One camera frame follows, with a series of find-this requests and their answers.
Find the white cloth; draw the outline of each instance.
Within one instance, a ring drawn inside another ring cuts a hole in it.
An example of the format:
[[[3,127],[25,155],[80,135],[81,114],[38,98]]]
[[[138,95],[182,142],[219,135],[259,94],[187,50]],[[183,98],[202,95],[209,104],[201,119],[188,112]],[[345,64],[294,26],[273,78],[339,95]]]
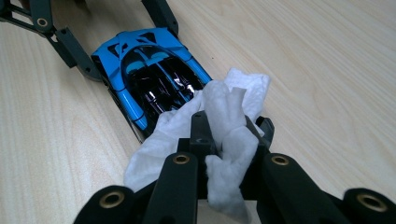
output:
[[[206,157],[208,201],[216,210],[248,222],[239,185],[258,140],[246,128],[245,115],[256,120],[270,83],[267,75],[245,75],[232,68],[223,81],[210,81],[177,111],[160,115],[154,133],[132,156],[124,184],[138,191],[158,179],[165,158],[177,151],[179,138],[190,138],[191,116],[205,110],[221,157]]]

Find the wooden table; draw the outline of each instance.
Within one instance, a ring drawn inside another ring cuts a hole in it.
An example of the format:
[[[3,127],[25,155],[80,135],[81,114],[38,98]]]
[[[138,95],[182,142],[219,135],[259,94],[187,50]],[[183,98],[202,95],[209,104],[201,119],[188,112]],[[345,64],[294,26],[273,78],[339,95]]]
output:
[[[263,115],[276,127],[273,152],[336,197],[365,187],[396,202],[395,1],[168,3],[214,79],[231,67],[272,78]],[[137,0],[52,4],[89,53],[153,26]],[[0,52],[0,223],[72,223],[97,190],[122,185],[139,144],[105,86],[44,38],[0,23]],[[199,223],[231,223],[199,205]]]

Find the screw hole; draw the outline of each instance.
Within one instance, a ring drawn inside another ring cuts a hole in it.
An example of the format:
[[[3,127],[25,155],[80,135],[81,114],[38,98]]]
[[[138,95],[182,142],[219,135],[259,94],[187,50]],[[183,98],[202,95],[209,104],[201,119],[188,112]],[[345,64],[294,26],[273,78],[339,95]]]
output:
[[[186,164],[190,161],[190,157],[186,155],[177,155],[173,158],[174,163],[176,164]]]
[[[289,165],[289,160],[283,156],[274,156],[271,161],[277,165]]]
[[[118,206],[123,202],[125,195],[121,191],[112,191],[105,194],[101,199],[99,204],[103,208],[113,208]]]
[[[373,195],[359,194],[357,199],[363,206],[376,212],[386,212],[388,210],[387,205]]]
[[[46,27],[49,23],[43,18],[38,18],[37,24],[41,27]]]
[[[195,140],[195,142],[197,142],[197,143],[208,143],[209,141],[207,139],[204,139],[204,138],[197,138]]]

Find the blue toy car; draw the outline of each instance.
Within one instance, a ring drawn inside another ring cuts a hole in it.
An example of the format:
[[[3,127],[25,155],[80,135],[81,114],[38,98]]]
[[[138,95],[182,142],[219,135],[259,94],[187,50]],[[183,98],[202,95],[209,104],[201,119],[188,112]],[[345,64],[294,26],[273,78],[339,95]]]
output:
[[[92,60],[140,142],[152,134],[162,112],[181,108],[211,80],[166,28],[120,33]]]

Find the wooden surface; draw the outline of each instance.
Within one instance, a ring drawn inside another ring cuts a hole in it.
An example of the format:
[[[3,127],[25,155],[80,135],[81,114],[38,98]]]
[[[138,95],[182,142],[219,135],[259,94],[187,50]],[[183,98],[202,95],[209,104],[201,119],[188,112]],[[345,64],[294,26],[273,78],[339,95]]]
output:
[[[52,3],[58,27],[89,53],[153,26],[138,0]],[[396,202],[396,1],[168,3],[214,79],[233,66],[271,76],[263,115],[276,127],[273,152],[336,197],[365,187]],[[0,223],[72,223],[97,190],[122,185],[139,144],[105,86],[44,38],[0,23],[0,68]],[[204,202],[198,222],[231,223]]]

